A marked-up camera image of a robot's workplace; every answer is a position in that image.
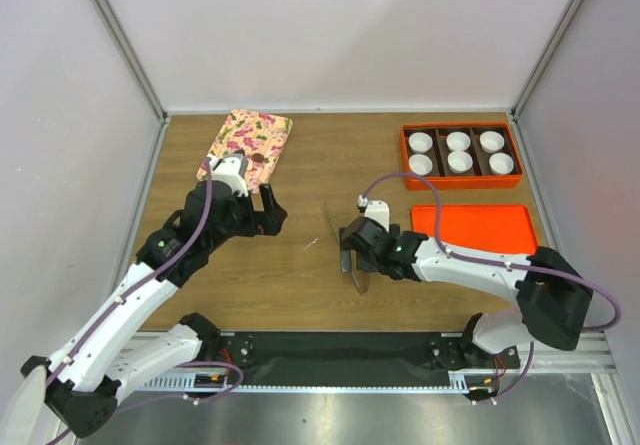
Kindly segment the metal tongs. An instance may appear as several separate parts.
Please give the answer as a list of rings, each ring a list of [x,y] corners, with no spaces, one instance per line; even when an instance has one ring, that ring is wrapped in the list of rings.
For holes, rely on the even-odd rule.
[[[341,273],[343,275],[349,275],[354,283],[357,293],[360,296],[365,296],[370,288],[369,264],[365,258],[356,251],[342,244],[342,228],[337,226],[327,202],[323,204],[323,209],[339,246]]]

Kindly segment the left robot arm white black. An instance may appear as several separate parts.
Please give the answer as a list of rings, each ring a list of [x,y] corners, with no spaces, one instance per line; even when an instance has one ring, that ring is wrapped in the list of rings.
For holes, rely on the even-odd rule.
[[[148,236],[121,283],[69,343],[50,357],[32,356],[24,363],[22,374],[46,367],[44,402],[68,432],[88,437],[140,385],[183,363],[209,365],[218,358],[220,331],[199,313],[182,317],[138,355],[121,350],[226,241],[280,233],[286,211],[270,185],[260,185],[259,194],[263,207],[257,210],[250,196],[221,180],[199,183],[184,207]]]

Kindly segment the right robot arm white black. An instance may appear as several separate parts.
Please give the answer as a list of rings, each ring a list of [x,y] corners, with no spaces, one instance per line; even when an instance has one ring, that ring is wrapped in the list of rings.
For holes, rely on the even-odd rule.
[[[530,255],[487,252],[364,216],[339,228],[337,238],[368,270],[393,280],[450,283],[511,303],[508,310],[469,319],[458,351],[463,366],[486,367],[507,349],[532,341],[560,351],[578,345],[593,293],[552,248],[540,246]]]

